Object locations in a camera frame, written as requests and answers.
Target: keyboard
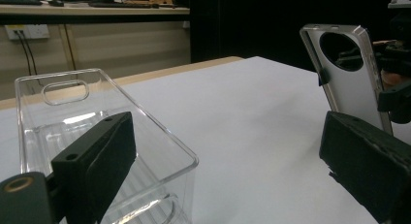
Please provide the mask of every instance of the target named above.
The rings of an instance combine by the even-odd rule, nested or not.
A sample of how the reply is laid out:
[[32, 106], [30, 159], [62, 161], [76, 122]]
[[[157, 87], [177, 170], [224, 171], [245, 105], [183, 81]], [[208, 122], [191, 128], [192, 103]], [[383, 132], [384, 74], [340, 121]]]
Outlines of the keyboard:
[[9, 4], [9, 5], [36, 5], [40, 6], [43, 5], [42, 1], [40, 0], [0, 0], [1, 4]]
[[150, 9], [158, 8], [155, 4], [136, 4], [136, 3], [96, 3], [90, 2], [88, 6], [93, 8], [130, 8], [130, 9]]

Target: white tabletop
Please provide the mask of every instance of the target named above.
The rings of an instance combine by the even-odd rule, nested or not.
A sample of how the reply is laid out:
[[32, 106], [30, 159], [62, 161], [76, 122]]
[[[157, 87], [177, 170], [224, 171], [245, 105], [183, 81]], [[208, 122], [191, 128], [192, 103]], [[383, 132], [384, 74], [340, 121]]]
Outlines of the white tabletop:
[[[318, 156], [316, 74], [253, 57], [123, 88], [199, 156], [195, 224], [376, 223]], [[0, 119], [3, 180], [18, 173], [16, 111]]]

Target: wall socket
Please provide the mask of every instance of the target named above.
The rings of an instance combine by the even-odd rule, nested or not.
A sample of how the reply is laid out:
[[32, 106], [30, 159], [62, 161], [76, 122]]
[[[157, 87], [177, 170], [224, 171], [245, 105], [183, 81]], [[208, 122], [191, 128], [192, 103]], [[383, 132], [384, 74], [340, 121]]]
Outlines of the wall socket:
[[189, 29], [190, 28], [190, 21], [183, 21], [182, 28]]
[[21, 33], [22, 31], [22, 33], [24, 33], [25, 39], [43, 39], [50, 37], [46, 24], [15, 24], [5, 25], [5, 27], [10, 40], [18, 40], [16, 31], [18, 31], [19, 33]]

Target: wooden desk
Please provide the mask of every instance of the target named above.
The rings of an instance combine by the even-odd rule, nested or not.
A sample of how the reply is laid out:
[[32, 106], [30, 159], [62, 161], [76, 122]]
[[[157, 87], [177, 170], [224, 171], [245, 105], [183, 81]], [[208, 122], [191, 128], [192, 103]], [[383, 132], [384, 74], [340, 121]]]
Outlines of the wooden desk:
[[0, 24], [117, 23], [189, 20], [187, 8], [91, 8], [87, 4], [65, 7], [0, 5]]
[[[124, 77], [124, 78], [118, 78], [114, 79], [115, 82], [117, 82], [119, 85], [125, 85], [133, 82], [138, 82], [142, 80], [150, 80], [150, 79], [155, 79], [155, 78], [160, 78], [163, 76], [168, 76], [172, 74], [177, 74], [181, 72], [187, 72], [187, 71], [193, 71], [193, 70], [198, 70], [198, 69], [203, 69], [206, 67], [211, 67], [211, 66], [216, 66], [220, 64], [225, 64], [229, 62], [234, 62], [241, 60], [242, 58], [240, 57], [224, 57], [220, 59], [215, 59], [215, 60], [210, 60], [210, 61], [205, 61], [205, 62], [198, 62], [198, 63], [193, 63], [193, 64], [188, 64], [184, 66], [178, 66], [178, 67], [172, 67], [164, 70], [159, 70], [159, 71], [153, 71], [153, 72], [147, 72], [139, 75], [133, 75], [129, 77]], [[14, 108], [16, 106], [16, 99], [7, 99], [7, 100], [2, 100], [0, 101], [0, 110], [4, 109], [10, 109]]]

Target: transparent plastic container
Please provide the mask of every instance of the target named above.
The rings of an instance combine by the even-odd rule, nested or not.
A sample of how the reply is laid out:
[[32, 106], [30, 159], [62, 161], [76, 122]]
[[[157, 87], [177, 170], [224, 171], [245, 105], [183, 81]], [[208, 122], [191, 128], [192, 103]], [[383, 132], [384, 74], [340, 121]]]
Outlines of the transparent plastic container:
[[131, 112], [137, 158], [102, 223], [192, 223], [197, 156], [102, 70], [17, 79], [16, 102], [21, 171], [46, 176], [97, 122]]

